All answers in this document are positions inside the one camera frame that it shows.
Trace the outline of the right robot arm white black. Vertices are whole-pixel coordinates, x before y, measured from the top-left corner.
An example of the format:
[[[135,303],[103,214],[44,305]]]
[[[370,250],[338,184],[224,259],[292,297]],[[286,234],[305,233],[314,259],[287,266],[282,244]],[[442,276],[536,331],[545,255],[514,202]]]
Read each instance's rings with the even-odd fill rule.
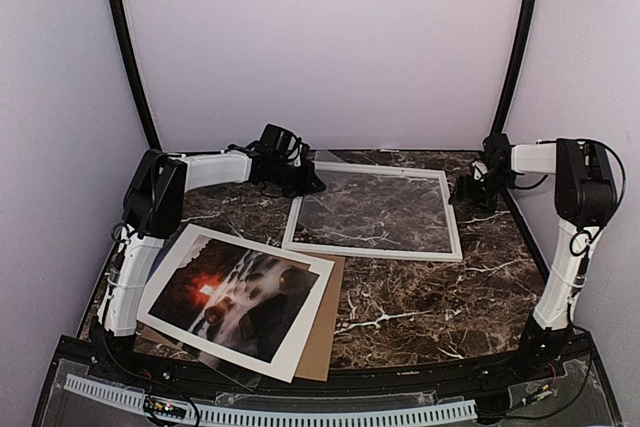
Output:
[[[622,161],[606,144],[592,139],[514,145],[498,133],[485,138],[483,148],[470,172],[457,179],[450,204],[472,202],[492,212],[499,194],[518,188],[519,176],[555,178],[559,234],[551,273],[532,318],[542,332],[564,330],[572,320],[600,234],[622,203],[626,186],[616,186],[610,160]]]

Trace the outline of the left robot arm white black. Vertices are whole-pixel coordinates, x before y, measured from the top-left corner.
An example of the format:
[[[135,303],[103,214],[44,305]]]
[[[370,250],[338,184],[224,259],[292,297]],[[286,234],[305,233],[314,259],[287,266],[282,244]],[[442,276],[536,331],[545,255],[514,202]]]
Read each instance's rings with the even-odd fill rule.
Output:
[[[124,195],[121,222],[112,229],[118,250],[98,310],[104,331],[115,337],[135,333],[152,264],[181,224],[187,192],[246,182],[276,186],[286,198],[323,192],[309,150],[299,136],[273,124],[244,147],[231,144],[204,154],[147,150]]]

